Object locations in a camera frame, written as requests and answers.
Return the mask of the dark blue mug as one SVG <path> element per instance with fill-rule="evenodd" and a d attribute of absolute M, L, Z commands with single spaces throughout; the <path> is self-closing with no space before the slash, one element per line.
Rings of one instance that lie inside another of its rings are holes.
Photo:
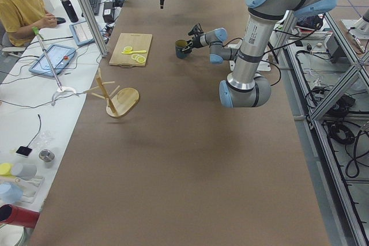
<path fill-rule="evenodd" d="M 190 48 L 184 48 L 183 46 L 186 44 L 186 40 L 177 40 L 175 42 L 175 54 L 179 59 L 184 59 L 190 53 Z"/>

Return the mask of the small metal cup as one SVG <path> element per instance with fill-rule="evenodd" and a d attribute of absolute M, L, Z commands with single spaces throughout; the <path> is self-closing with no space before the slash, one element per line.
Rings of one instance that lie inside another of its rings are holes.
<path fill-rule="evenodd" d="M 40 151 L 39 153 L 39 158 L 46 163 L 52 162 L 55 159 L 55 154 L 48 150 L 48 149 L 43 149 Z"/>

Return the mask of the grey cup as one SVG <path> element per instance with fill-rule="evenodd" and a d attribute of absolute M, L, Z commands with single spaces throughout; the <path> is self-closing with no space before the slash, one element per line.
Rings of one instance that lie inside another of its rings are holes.
<path fill-rule="evenodd" d="M 21 179 L 30 180 L 36 176 L 37 166 L 34 164 L 16 163 L 11 168 L 10 173 Z"/>

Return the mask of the light blue cup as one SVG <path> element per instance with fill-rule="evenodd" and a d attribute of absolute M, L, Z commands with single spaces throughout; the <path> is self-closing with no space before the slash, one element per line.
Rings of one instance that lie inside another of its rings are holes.
<path fill-rule="evenodd" d="M 21 200 L 22 189 L 14 183 L 1 183 L 1 200 L 6 204 L 13 204 Z"/>

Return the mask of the yellow plastic knife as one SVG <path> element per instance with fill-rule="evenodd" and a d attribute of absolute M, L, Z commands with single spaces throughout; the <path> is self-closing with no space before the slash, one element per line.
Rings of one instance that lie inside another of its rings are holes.
<path fill-rule="evenodd" d="M 141 51 L 122 51 L 121 54 L 131 55 L 131 54 L 145 54 L 147 53 L 146 50 Z"/>

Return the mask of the black small box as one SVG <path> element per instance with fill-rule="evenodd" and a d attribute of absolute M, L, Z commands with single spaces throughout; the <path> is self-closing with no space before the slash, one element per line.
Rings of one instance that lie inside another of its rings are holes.
<path fill-rule="evenodd" d="M 115 19 L 115 7 L 113 2 L 104 2 L 103 19 L 105 23 L 112 23 Z"/>

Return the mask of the wooden cutting board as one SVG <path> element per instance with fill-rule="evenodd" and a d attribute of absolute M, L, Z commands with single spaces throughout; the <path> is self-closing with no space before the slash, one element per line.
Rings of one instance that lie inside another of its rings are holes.
<path fill-rule="evenodd" d="M 146 33 L 121 33 L 108 64 L 120 67 L 145 67 L 152 37 L 152 34 Z"/>

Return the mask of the blue teach pendant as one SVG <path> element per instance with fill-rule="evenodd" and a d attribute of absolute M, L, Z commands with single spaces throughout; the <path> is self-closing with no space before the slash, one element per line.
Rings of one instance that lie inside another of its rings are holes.
<path fill-rule="evenodd" d="M 72 61 L 76 54 L 76 49 L 72 47 L 52 44 L 47 48 L 47 54 L 50 58 L 51 65 L 56 74 L 63 71 Z M 29 68 L 29 72 L 43 77 L 53 77 L 53 73 L 48 60 L 42 54 Z"/>
<path fill-rule="evenodd" d="M 70 24 L 69 28 L 77 46 L 81 47 L 95 42 L 86 21 Z"/>

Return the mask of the black water bottle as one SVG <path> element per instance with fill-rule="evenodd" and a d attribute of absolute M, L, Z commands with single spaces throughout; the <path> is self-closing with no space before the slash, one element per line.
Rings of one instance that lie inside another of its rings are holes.
<path fill-rule="evenodd" d="M 78 16 L 76 14 L 76 11 L 74 10 L 74 7 L 71 3 L 70 0 L 60 0 L 61 1 L 61 4 L 62 6 L 64 7 L 65 11 L 66 11 L 66 14 L 69 18 L 69 20 L 72 22 L 72 23 L 75 23 L 78 21 Z"/>

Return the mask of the black computer mouse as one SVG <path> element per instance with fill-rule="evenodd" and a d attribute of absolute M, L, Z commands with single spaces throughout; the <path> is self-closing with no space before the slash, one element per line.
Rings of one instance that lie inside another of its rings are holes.
<path fill-rule="evenodd" d="M 56 20 L 57 20 L 57 25 L 64 24 L 66 22 L 66 20 L 62 17 L 57 17 Z"/>

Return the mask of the reach grabber tool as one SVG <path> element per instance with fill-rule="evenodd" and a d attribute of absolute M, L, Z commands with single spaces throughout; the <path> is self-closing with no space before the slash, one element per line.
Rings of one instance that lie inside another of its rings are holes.
<path fill-rule="evenodd" d="M 58 74 L 66 68 L 69 62 L 73 59 L 76 49 L 66 46 L 60 46 L 57 44 L 52 44 L 48 48 L 45 47 L 43 41 L 43 37 L 41 36 L 37 27 L 32 28 L 34 34 L 36 35 L 39 44 L 43 50 L 42 56 L 39 58 L 36 64 L 36 73 L 38 74 L 49 74 L 52 73 L 52 76 L 55 78 L 57 82 L 57 90 L 52 95 L 51 105 L 54 106 L 57 100 L 57 96 L 66 92 L 72 92 L 72 94 L 77 94 L 76 90 L 70 86 L 64 86 L 61 83 L 61 80 L 58 77 Z"/>

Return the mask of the person in yellow shirt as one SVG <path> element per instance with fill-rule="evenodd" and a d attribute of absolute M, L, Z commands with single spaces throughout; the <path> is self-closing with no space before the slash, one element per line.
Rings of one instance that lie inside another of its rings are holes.
<path fill-rule="evenodd" d="M 43 0 L 1 0 L 1 23 L 11 45 L 22 47 L 35 37 L 33 28 L 55 28 L 57 17 Z"/>

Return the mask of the black square pad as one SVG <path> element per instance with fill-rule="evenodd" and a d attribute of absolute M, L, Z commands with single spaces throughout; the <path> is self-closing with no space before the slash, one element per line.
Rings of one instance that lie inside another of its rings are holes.
<path fill-rule="evenodd" d="M 32 153 L 32 149 L 28 146 L 20 146 L 16 150 L 16 153 L 23 157 L 28 157 Z"/>

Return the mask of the red bottle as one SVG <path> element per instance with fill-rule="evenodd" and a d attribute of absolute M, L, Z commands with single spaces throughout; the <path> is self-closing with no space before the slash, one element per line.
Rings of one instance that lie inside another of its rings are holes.
<path fill-rule="evenodd" d="M 6 204 L 1 206 L 1 223 L 34 229 L 40 213 Z"/>

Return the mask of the aluminium frame post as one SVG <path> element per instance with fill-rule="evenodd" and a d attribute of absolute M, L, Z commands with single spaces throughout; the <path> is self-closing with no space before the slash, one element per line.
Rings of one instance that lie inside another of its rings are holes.
<path fill-rule="evenodd" d="M 102 58 L 107 56 L 107 47 L 104 42 L 103 36 L 101 35 L 100 29 L 98 27 L 97 21 L 93 14 L 91 5 L 88 0 L 78 0 L 81 10 L 84 14 L 86 22 L 88 23 L 89 29 L 92 33 L 93 39 L 99 49 Z"/>

